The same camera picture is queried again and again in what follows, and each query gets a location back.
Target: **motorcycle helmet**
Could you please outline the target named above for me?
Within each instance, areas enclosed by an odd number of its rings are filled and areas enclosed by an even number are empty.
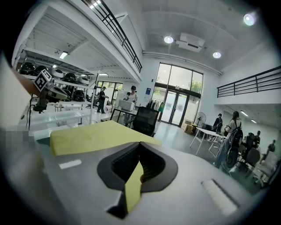
[[[43,65],[37,66],[36,69],[34,70],[34,75],[35,75],[35,76],[38,76],[39,73],[40,73],[43,69],[45,69],[45,70],[48,71],[48,68],[45,67],[45,66],[43,66]]]
[[[83,102],[85,98],[84,91],[82,90],[75,90],[72,94],[72,99],[74,101]]]
[[[25,62],[22,64],[19,73],[25,75],[34,75],[35,66],[31,62]]]
[[[86,86],[89,85],[89,80],[85,77],[80,76],[80,77],[77,78],[76,81],[77,81],[77,83],[80,83],[80,84],[83,84],[83,85],[86,85]]]
[[[65,102],[70,102],[71,101],[71,97],[72,97],[72,94],[71,94],[71,92],[69,91],[69,90],[67,90],[67,89],[63,89],[65,92],[66,92],[66,94],[67,94],[67,99],[65,99],[65,100],[63,100],[63,101],[65,101]]]
[[[52,70],[52,76],[56,79],[62,79],[63,78],[63,72],[59,69],[53,69]]]
[[[76,76],[73,73],[67,73],[62,80],[65,82],[76,83]]]
[[[74,86],[66,85],[66,86],[64,87],[64,90],[70,91],[71,96],[72,96],[73,91],[74,91],[74,88],[75,88]]]

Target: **glass door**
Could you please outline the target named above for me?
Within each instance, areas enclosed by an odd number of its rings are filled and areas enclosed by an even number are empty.
[[[176,96],[176,92],[168,91],[167,96],[165,98],[165,107],[161,116],[162,122],[170,123],[172,112],[174,111]]]
[[[168,91],[165,101],[161,121],[178,127],[181,126],[188,102],[187,95]]]
[[[182,117],[185,113],[184,107],[187,102],[187,96],[185,94],[178,94],[177,95],[177,103],[174,109],[173,118],[171,124],[180,126],[182,122]]]

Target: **ceiling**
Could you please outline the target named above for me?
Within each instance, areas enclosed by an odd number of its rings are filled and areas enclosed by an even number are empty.
[[[238,111],[240,118],[281,129],[281,104],[226,105],[226,107],[232,112]]]
[[[90,75],[98,71],[107,73],[109,79],[133,82],[119,65],[86,38],[77,25],[58,11],[48,8],[30,33],[21,58],[28,55],[37,65],[56,64],[58,69]],[[64,59],[59,56],[68,52]]]
[[[141,5],[148,45],[144,51],[170,53],[186,57],[193,61],[210,66],[216,70],[234,63],[241,56],[262,43],[269,34],[263,21],[257,15],[253,26],[243,22],[246,13],[256,12],[255,9],[239,0],[132,0]],[[117,15],[122,13],[120,2],[131,5],[127,0],[106,0],[106,4]],[[132,8],[128,15],[137,15],[137,8]],[[175,41],[169,45],[163,40],[172,36],[179,40],[181,33],[188,33],[205,40],[202,50],[195,53],[181,49]],[[215,59],[214,52],[220,52],[222,57]]]

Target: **yellow cloth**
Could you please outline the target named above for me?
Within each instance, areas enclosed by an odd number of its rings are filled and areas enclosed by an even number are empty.
[[[129,142],[162,144],[160,140],[141,134],[112,120],[53,131],[50,135],[50,148],[55,156],[98,151]]]

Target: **blue sign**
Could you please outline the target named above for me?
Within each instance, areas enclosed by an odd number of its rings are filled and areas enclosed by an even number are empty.
[[[147,88],[145,94],[150,95],[151,88]]]

